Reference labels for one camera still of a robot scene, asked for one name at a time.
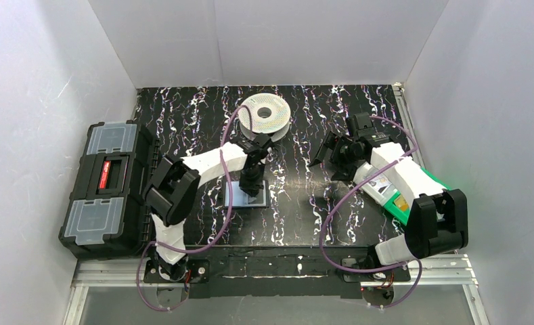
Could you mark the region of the white printed credit card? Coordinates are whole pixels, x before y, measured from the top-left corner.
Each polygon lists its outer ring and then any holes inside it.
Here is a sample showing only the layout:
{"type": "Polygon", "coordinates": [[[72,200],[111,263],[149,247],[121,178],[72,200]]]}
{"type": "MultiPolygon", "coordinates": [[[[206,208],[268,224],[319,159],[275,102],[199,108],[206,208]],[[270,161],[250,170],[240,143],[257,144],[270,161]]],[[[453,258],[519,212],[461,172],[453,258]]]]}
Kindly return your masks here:
{"type": "Polygon", "coordinates": [[[377,176],[373,180],[369,182],[369,185],[371,188],[380,194],[381,196],[384,196],[386,192],[388,192],[389,188],[392,187],[392,183],[383,175],[377,176]]]}

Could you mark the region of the black plastic toolbox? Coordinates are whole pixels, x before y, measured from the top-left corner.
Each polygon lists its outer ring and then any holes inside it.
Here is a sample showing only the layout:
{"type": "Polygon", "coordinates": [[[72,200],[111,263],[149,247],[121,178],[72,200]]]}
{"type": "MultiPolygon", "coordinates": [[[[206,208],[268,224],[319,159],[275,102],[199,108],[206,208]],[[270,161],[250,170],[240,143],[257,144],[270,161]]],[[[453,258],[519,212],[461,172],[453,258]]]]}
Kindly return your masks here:
{"type": "Polygon", "coordinates": [[[139,255],[153,223],[142,196],[159,143],[136,121],[90,125],[58,240],[79,261],[139,255]]]}

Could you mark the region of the yellow orange credit card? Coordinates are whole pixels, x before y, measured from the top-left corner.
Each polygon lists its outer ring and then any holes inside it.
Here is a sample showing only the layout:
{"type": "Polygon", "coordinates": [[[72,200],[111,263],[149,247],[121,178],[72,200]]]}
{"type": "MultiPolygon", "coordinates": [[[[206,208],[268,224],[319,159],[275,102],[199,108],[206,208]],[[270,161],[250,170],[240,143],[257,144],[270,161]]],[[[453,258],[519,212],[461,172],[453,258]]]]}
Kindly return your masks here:
{"type": "Polygon", "coordinates": [[[400,211],[406,212],[406,211],[409,210],[409,205],[408,205],[406,199],[404,199],[404,197],[402,195],[399,195],[398,197],[396,197],[396,199],[394,199],[394,201],[393,201],[393,204],[400,211]]]}

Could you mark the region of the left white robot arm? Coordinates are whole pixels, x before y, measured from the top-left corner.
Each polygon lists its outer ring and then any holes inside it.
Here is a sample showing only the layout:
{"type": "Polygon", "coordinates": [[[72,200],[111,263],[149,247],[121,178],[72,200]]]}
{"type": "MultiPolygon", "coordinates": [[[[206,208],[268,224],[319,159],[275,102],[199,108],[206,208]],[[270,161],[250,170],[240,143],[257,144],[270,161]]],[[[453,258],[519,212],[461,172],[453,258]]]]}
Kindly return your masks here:
{"type": "Polygon", "coordinates": [[[264,179],[267,155],[273,145],[266,134],[254,139],[236,137],[219,148],[195,156],[164,156],[143,191],[155,225],[152,263],[164,279],[180,281],[186,273],[183,225],[194,206],[197,191],[219,177],[240,174],[225,184],[227,210],[267,207],[264,179]]]}

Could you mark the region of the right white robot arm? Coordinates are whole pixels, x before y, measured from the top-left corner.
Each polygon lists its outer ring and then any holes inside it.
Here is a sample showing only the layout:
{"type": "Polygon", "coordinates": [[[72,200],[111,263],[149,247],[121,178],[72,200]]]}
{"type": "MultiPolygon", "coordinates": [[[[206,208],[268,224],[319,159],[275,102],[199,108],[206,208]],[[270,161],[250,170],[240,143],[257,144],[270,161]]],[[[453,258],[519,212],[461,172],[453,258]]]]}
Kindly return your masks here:
{"type": "Polygon", "coordinates": [[[356,137],[326,134],[311,164],[329,155],[337,166],[334,180],[362,188],[386,178],[408,205],[404,233],[369,249],[374,267],[386,267],[458,250],[468,245],[468,204],[465,193],[451,190],[414,162],[400,144],[382,133],[356,137]]]}

